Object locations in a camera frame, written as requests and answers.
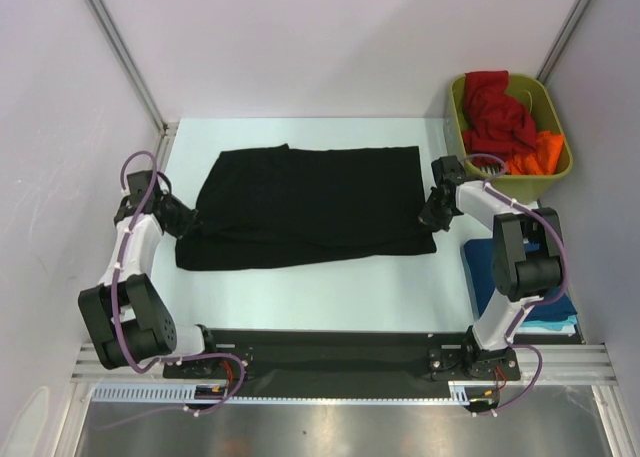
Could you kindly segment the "black t shirt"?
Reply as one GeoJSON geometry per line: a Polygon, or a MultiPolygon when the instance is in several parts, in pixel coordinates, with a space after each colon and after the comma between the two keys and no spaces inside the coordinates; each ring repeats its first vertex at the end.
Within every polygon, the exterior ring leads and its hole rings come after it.
{"type": "Polygon", "coordinates": [[[433,254],[432,233],[419,221],[424,205],[416,146],[225,151],[175,261],[210,272],[433,254]]]}

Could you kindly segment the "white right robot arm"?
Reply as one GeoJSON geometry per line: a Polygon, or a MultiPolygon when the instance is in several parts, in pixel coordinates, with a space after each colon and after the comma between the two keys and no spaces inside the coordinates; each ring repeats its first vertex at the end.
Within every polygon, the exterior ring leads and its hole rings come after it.
{"type": "Polygon", "coordinates": [[[566,294],[567,257],[555,211],[532,210],[488,182],[437,183],[419,221],[430,231],[447,231],[459,215],[474,218],[492,232],[495,291],[470,328],[472,346],[461,353],[463,370],[484,378],[496,368],[497,355],[510,347],[531,310],[566,294]]]}

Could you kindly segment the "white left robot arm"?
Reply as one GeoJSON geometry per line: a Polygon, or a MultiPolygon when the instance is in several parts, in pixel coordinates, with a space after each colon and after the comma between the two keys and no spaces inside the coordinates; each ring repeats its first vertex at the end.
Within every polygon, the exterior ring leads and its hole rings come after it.
{"type": "Polygon", "coordinates": [[[165,234],[183,236],[196,221],[196,212],[169,192],[146,202],[125,196],[114,217],[117,232],[107,270],[97,286],[80,292],[78,306],[102,366],[148,371],[163,358],[185,359],[197,375],[214,374],[221,353],[202,325],[174,322],[151,282],[156,249],[165,234]]]}

